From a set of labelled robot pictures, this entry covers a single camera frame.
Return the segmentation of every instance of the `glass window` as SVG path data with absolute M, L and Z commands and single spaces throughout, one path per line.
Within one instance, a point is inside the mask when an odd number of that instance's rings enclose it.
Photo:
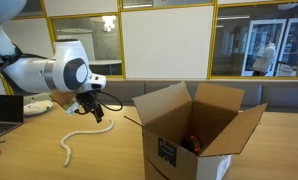
M 298 3 L 220 7 L 211 76 L 298 76 Z
M 43 15 L 43 11 L 40 0 L 27 0 L 25 7 L 22 9 L 17 17 L 41 15 Z
M 122 75 L 116 15 L 54 19 L 56 39 L 79 39 L 93 73 Z
M 211 3 L 212 0 L 123 0 L 123 8 L 148 8 Z

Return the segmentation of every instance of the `robotic arm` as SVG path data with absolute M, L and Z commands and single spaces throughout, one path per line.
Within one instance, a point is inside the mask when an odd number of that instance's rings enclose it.
M 106 77 L 93 74 L 80 41 L 75 39 L 55 42 L 52 59 L 25 54 L 11 42 L 1 24 L 16 16 L 26 0 L 0 0 L 0 73 L 18 93 L 42 93 L 50 91 L 74 92 L 78 106 L 71 112 L 91 112 L 98 122 L 103 115 L 96 96 L 106 85 Z

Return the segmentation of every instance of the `table surface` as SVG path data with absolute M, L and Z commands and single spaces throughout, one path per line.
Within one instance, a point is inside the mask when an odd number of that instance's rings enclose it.
M 111 112 L 103 122 L 93 115 L 68 116 L 55 104 L 48 112 L 25 118 L 20 128 L 0 137 L 1 179 L 144 179 L 141 128 L 132 106 Z M 114 128 L 102 134 L 69 138 L 68 167 L 60 140 L 77 130 Z M 233 155 L 224 179 L 298 179 L 298 114 L 265 112 L 243 152 Z

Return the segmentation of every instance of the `laptop screen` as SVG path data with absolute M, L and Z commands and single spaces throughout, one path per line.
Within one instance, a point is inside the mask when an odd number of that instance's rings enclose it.
M 23 96 L 0 95 L 0 121 L 23 122 Z

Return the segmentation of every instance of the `cardboard box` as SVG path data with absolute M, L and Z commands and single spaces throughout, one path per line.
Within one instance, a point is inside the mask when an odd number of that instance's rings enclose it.
M 200 84 L 194 100 L 184 82 L 134 98 L 143 126 L 146 179 L 222 179 L 241 153 L 266 104 L 239 113 L 244 91 Z M 199 155 L 181 147 L 194 135 Z

